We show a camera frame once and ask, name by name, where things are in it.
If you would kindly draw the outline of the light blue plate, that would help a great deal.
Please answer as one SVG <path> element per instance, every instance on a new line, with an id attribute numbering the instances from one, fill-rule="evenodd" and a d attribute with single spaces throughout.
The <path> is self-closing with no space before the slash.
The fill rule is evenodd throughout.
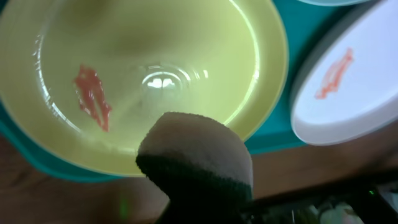
<path id="1" fill-rule="evenodd" d="M 298 0 L 298 1 L 316 6 L 336 7 L 336 6 L 349 6 L 353 4 L 360 4 L 363 2 L 367 2 L 369 0 Z"/>

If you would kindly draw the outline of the green and pink sponge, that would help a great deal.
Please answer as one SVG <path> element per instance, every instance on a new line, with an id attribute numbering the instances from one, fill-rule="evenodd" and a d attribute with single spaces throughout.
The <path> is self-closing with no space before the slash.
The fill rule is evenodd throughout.
<path id="1" fill-rule="evenodd" d="M 136 164 L 169 198 L 157 223 L 242 223 L 253 199 L 252 159 L 239 136 L 205 116 L 164 113 Z"/>

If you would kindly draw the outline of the yellow-green plate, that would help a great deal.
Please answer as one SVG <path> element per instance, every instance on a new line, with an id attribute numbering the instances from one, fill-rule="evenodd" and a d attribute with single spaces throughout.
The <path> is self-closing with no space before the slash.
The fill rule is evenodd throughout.
<path id="1" fill-rule="evenodd" d="M 246 140 L 289 64 L 272 1 L 9 1 L 1 103 L 33 142 L 105 174 L 139 177 L 137 149 L 168 111 Z"/>

